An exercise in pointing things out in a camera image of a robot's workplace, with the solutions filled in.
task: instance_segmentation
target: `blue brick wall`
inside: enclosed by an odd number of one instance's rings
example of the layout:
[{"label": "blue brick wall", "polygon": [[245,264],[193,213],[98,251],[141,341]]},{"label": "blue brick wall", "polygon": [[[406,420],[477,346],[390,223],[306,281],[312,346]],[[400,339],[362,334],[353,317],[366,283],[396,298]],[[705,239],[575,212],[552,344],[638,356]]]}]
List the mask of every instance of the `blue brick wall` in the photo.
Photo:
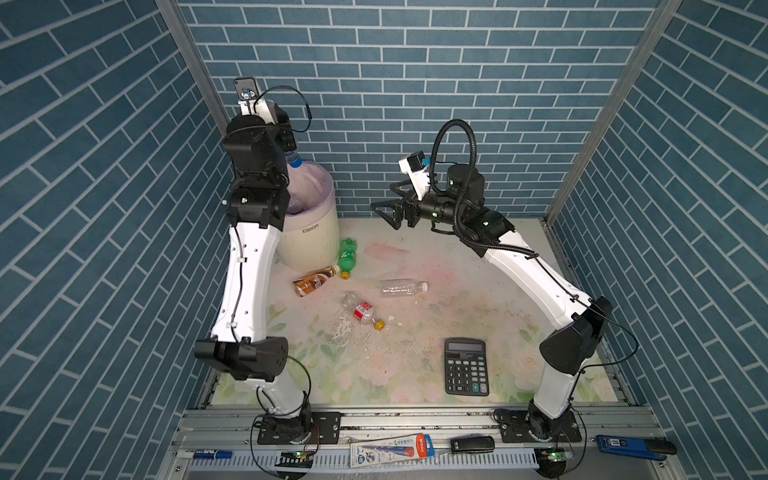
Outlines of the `blue brick wall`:
[{"label": "blue brick wall", "polygon": [[[541,216],[657,0],[182,0],[223,103],[232,80],[289,84],[313,107],[300,151],[331,171],[339,214],[369,216],[403,154],[464,118],[488,205]],[[273,99],[303,125],[298,96]],[[440,151],[466,162],[466,136]]]},{"label": "blue brick wall", "polygon": [[555,222],[692,478],[768,466],[766,25],[768,2],[684,0]]},{"label": "blue brick wall", "polygon": [[206,374],[220,135],[152,0],[0,2],[0,65],[0,478],[154,475]]}]

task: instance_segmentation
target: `table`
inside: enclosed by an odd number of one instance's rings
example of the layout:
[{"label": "table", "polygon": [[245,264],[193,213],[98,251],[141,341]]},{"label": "table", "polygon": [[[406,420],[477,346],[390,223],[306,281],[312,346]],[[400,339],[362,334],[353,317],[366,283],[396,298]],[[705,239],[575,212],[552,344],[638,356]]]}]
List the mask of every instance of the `table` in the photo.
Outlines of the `table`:
[{"label": "table", "polygon": [[[535,219],[511,222],[541,257],[555,265]],[[381,219],[340,219],[342,238],[357,240],[357,265],[349,280],[335,276],[299,298],[292,280],[301,276],[278,256],[271,272],[268,335],[285,336],[290,354],[312,376],[313,404],[443,405],[527,402],[538,387],[544,360],[538,344],[553,330],[543,313],[509,277],[479,258],[454,236],[416,228],[392,229]],[[380,280],[416,278],[426,293],[383,299]],[[358,323],[343,312],[345,291],[360,293],[376,308],[386,328]],[[490,395],[445,392],[443,340],[466,336],[486,342]],[[595,356],[592,363],[599,363]],[[306,375],[294,362],[288,370],[306,389]],[[616,402],[602,367],[587,369],[576,402]],[[211,402],[257,404],[256,393],[222,375]]]}]

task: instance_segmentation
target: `black mounting plate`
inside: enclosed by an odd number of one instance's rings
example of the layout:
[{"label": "black mounting plate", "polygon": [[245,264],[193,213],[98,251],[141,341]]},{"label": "black mounting plate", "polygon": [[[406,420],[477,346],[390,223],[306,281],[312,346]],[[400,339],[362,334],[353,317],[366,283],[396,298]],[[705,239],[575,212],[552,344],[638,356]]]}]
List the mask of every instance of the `black mounting plate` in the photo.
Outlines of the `black mounting plate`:
[{"label": "black mounting plate", "polygon": [[[340,412],[312,412],[312,424],[310,426],[310,439],[307,445],[311,447],[317,444],[317,432],[320,432],[321,445],[335,445],[339,443],[339,429],[341,428]],[[276,435],[275,429],[269,425],[259,430],[259,445],[292,445],[288,436]]]},{"label": "black mounting plate", "polygon": [[[525,421],[528,416],[528,410],[507,410],[496,409],[494,419],[499,423],[499,430],[502,433],[504,443],[523,443],[523,442],[541,442],[534,437],[528,430],[528,423]],[[581,430],[576,423],[574,413],[568,412],[568,422],[565,422],[563,432],[558,438],[559,442],[579,443],[581,441]]]}]

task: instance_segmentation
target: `white trash can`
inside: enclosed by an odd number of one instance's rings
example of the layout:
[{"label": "white trash can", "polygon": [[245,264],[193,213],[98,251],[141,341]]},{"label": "white trash can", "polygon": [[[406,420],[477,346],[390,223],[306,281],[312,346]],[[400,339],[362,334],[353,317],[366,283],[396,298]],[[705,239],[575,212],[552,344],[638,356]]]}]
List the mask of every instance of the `white trash can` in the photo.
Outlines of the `white trash can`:
[{"label": "white trash can", "polygon": [[289,212],[277,253],[298,273],[333,265],[339,259],[339,217],[336,192],[328,171],[312,161],[287,154]]}]

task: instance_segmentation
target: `brown bottle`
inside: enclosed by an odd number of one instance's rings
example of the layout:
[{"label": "brown bottle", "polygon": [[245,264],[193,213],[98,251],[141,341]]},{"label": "brown bottle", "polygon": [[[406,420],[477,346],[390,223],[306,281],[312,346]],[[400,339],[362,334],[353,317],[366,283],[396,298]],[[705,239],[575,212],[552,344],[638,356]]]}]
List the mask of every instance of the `brown bottle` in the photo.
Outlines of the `brown bottle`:
[{"label": "brown bottle", "polygon": [[337,264],[327,266],[316,272],[308,273],[307,275],[293,281],[293,285],[296,287],[296,295],[306,296],[315,290],[319,289],[328,279],[334,275],[338,275],[341,269]]}]

